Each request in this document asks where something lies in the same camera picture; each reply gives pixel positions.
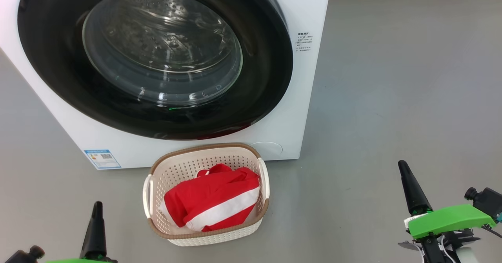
plastic basket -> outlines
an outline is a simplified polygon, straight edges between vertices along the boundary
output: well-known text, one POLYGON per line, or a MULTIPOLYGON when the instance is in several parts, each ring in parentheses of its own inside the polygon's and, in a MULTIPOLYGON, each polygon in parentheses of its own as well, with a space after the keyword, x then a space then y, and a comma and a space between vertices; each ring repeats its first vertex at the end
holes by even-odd
POLYGON ((269 175, 258 152, 242 143, 198 146, 162 156, 152 166, 143 185, 143 206, 149 225, 159 236, 181 247, 211 245, 254 233, 269 207, 269 175), (197 172, 223 163, 233 170, 247 167, 260 176, 260 195, 256 217, 244 224, 210 232, 182 232, 157 209, 165 193, 182 181, 193 179, 197 172))

label sticker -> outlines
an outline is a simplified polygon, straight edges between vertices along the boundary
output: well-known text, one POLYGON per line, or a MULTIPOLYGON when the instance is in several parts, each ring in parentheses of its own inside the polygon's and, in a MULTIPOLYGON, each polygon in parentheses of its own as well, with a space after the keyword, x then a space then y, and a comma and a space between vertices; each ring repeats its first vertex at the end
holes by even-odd
POLYGON ((98 169, 122 168, 110 150, 84 150, 84 152, 98 169))
POLYGON ((296 38, 296 49, 295 51, 298 52, 305 52, 305 51, 310 51, 310 48, 312 47, 312 39, 314 36, 310 35, 309 32, 300 32, 298 33, 298 37, 296 38))

basket rim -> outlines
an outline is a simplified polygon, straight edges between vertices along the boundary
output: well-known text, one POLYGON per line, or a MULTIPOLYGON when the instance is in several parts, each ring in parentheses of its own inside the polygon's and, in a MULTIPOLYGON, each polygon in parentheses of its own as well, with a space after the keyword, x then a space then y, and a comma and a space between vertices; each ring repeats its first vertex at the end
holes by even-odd
MULTIPOLYGON (((154 175, 154 172, 155 172, 156 168, 158 167, 158 165, 170 157, 185 154, 185 153, 190 153, 190 152, 197 152, 197 151, 206 150, 206 149, 228 148, 228 147, 244 148, 244 149, 247 149, 250 152, 252 152, 256 156, 257 159, 261 158, 260 154, 256 151, 256 149, 254 149, 251 146, 244 144, 244 143, 237 143, 236 142, 236 143, 217 143, 217 144, 209 144, 209 145, 200 145, 200 146, 190 147, 190 148, 186 148, 186 149, 181 149, 181 150, 171 152, 171 153, 168 153, 168 154, 160 157, 153 164, 152 168, 150 169, 150 175, 154 175)), ((165 233, 161 232, 155 226, 152 218, 147 218, 147 220, 148 220, 148 224, 153 229, 153 231, 158 236, 160 236, 162 238, 165 238, 165 239, 201 238, 201 237, 207 237, 207 236, 215 236, 218 234, 228 233, 228 232, 236 231, 236 230, 243 229, 243 228, 246 228, 249 226, 253 226, 256 223, 258 223, 263 218, 263 216, 265 216, 265 213, 267 212, 268 209, 269 209, 269 199, 267 198, 267 199, 265 199, 265 204, 263 205, 261 213, 259 213, 258 216, 249 223, 244 223, 244 224, 240 224, 237 226, 228 227, 225 229, 219 229, 216 231, 197 232, 197 233, 191 233, 191 234, 165 234, 165 233)))

concrete floor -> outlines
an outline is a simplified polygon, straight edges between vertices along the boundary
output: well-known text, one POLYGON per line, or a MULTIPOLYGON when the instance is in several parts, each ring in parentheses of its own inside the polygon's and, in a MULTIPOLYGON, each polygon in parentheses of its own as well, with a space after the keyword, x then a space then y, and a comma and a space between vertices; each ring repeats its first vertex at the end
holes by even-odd
MULTIPOLYGON (((0 261, 40 245, 79 255, 93 202, 120 263, 420 262, 397 161, 433 208, 470 186, 502 192, 502 0, 330 0, 301 158, 269 162, 271 205, 252 236, 181 248, 149 228, 147 169, 99 172, 0 55, 0 261)), ((481 262, 502 241, 482 230, 481 262)))

washing machine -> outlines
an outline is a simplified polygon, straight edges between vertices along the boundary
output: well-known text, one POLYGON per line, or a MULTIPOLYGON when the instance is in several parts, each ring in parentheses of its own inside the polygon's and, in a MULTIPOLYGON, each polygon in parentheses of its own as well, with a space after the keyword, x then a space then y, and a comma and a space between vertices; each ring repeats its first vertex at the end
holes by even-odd
POLYGON ((97 169, 297 159, 328 0, 0 0, 0 48, 97 169))

